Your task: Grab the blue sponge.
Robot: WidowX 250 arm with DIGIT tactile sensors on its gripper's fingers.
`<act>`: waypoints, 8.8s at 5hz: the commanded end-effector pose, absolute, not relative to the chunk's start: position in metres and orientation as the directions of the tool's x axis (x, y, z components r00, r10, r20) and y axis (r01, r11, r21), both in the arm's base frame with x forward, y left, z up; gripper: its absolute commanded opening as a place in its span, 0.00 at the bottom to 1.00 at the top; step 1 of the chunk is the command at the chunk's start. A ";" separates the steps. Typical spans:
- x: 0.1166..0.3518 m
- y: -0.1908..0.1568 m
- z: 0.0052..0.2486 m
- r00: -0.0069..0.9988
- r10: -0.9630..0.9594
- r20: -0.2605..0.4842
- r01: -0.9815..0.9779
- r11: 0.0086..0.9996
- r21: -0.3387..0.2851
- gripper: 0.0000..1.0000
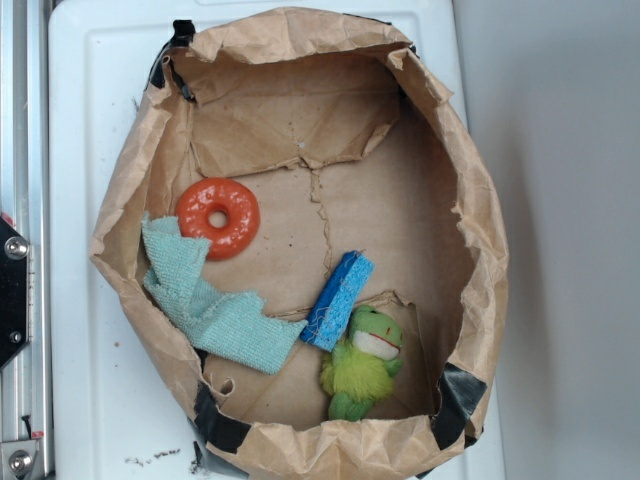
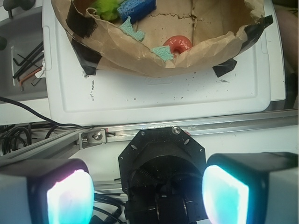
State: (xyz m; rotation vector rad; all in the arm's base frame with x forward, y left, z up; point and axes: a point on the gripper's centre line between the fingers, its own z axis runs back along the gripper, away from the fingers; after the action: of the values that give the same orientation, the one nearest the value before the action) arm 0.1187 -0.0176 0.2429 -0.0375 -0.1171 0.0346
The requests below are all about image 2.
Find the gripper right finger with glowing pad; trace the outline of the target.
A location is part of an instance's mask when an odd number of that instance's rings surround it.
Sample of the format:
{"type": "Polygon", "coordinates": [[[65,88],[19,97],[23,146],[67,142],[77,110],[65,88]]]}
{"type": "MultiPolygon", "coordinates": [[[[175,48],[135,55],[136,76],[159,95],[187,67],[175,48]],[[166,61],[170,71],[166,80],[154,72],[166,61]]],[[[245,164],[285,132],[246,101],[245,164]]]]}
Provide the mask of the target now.
{"type": "Polygon", "coordinates": [[[289,152],[217,153],[202,179],[213,224],[297,224],[299,156],[289,152]]]}

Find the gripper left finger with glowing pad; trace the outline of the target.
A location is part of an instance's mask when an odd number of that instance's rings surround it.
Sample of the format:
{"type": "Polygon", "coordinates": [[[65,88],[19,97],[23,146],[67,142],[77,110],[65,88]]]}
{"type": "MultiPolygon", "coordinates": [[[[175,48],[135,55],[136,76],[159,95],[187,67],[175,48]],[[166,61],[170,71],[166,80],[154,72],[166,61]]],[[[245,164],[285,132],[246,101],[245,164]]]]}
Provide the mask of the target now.
{"type": "Polygon", "coordinates": [[[2,224],[88,224],[94,186],[80,159],[0,162],[2,224]]]}

